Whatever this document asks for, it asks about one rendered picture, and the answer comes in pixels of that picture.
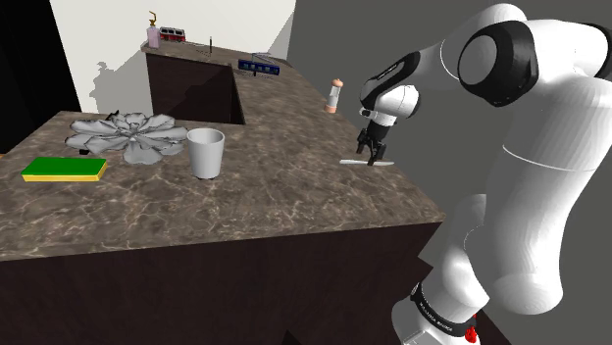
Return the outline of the green and yellow sponge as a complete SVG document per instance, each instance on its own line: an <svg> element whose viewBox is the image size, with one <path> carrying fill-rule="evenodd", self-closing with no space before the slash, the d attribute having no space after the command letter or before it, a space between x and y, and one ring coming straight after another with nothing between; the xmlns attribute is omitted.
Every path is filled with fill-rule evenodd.
<svg viewBox="0 0 612 345"><path fill-rule="evenodd" d="M21 175L26 182L99 181L106 169L105 159L37 157Z"/></svg>

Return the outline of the white cup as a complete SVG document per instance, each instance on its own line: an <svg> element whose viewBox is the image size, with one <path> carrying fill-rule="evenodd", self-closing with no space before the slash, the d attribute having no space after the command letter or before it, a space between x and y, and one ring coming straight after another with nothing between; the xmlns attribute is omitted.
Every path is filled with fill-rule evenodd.
<svg viewBox="0 0 612 345"><path fill-rule="evenodd" d="M191 172L199 179L214 179L220 174L225 135L214 128L200 127L187 133Z"/></svg>

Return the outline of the white knife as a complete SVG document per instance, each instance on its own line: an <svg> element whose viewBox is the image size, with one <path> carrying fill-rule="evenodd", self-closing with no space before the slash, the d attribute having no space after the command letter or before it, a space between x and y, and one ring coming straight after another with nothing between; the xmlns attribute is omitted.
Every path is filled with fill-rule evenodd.
<svg viewBox="0 0 612 345"><path fill-rule="evenodd" d="M342 159L339 161L339 163L341 165L365 165L365 166L381 166L381 167L394 165L394 162L385 162L385 161L369 162L369 161L363 161L363 160L350 160L350 159Z"/></svg>

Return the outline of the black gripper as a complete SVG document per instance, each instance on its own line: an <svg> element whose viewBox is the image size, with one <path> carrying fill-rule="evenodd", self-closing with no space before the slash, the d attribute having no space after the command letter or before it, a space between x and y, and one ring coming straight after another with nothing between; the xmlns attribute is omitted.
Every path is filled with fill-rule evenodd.
<svg viewBox="0 0 612 345"><path fill-rule="evenodd" d="M385 139L389 130L390 125L382 125L376 123L374 120L370 120L364 131L359 133L357 137L357 154L361 154L368 141L371 141L368 144L371 152L369 161L367 163L368 166L373 166L377 161L380 161L383 158L386 145L382 143L382 141Z"/></svg>

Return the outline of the grey flower-shaped plant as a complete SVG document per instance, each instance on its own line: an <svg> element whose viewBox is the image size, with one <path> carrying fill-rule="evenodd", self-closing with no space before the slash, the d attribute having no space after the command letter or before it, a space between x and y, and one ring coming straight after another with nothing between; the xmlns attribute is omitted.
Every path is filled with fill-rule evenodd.
<svg viewBox="0 0 612 345"><path fill-rule="evenodd" d="M77 120L65 144L92 154L122 151L132 165L155 165L183 151L187 129L168 115L115 112L105 120Z"/></svg>

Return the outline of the blue toy train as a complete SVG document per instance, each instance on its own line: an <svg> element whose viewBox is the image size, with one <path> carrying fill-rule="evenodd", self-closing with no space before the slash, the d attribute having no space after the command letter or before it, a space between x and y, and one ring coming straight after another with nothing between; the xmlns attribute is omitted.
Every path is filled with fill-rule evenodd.
<svg viewBox="0 0 612 345"><path fill-rule="evenodd" d="M273 74L279 75L281 72L281 68L278 65L261 63L251 60L238 60L238 68L243 71L250 71L254 74L262 73L262 74Z"/></svg>

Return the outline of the pink soap dispenser bottle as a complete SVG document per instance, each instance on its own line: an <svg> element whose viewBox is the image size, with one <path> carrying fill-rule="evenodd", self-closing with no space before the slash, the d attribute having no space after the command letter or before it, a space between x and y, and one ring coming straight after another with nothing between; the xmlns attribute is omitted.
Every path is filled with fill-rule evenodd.
<svg viewBox="0 0 612 345"><path fill-rule="evenodd" d="M149 27L146 30L147 43L150 48L158 49L160 47L160 30L156 27L157 15L152 11L150 11L150 14L153 18L149 20Z"/></svg>

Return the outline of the white and tan pepper mill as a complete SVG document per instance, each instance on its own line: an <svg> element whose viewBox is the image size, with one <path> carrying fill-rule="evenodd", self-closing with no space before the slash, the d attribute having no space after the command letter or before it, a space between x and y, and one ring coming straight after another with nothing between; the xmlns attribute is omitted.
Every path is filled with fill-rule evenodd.
<svg viewBox="0 0 612 345"><path fill-rule="evenodd" d="M327 98L326 105L324 107L324 110L326 112L330 114L334 114L336 112L337 103L339 99L339 93L340 93L342 86L343 86L343 82L338 78L335 78L331 81L331 91Z"/></svg>

